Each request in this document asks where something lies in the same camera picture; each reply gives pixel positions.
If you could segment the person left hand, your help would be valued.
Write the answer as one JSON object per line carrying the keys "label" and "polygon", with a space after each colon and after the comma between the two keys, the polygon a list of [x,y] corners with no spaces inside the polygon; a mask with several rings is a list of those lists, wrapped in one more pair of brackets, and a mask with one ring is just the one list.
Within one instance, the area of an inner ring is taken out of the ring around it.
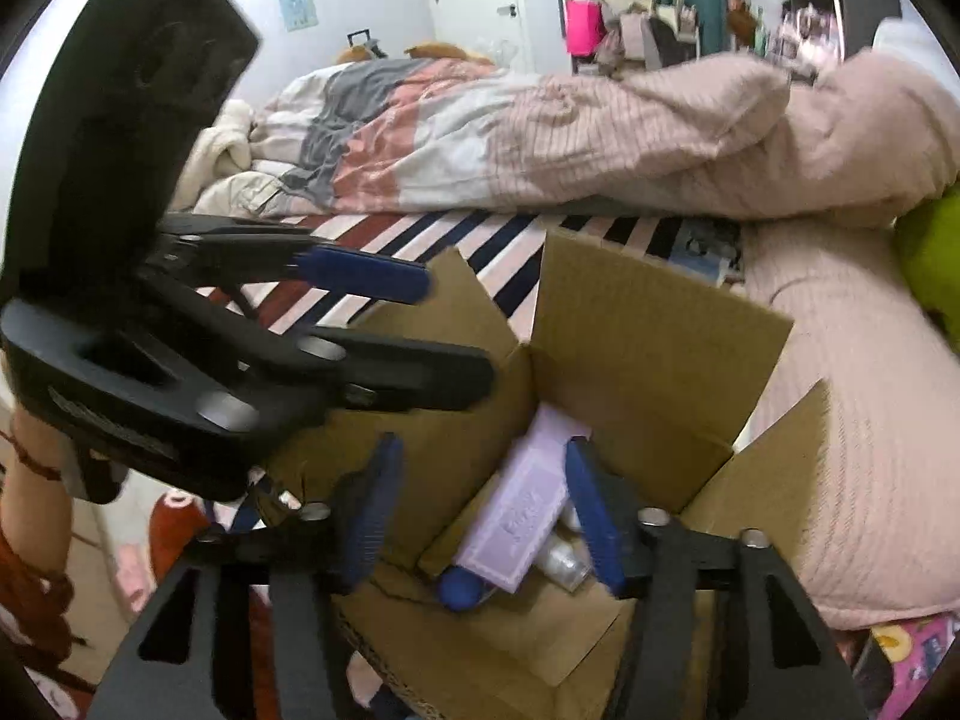
{"label": "person left hand", "polygon": [[62,472],[75,458],[73,444],[23,405],[13,408],[10,427],[13,455],[3,481],[3,538],[33,571],[62,577],[73,538],[73,499]]}

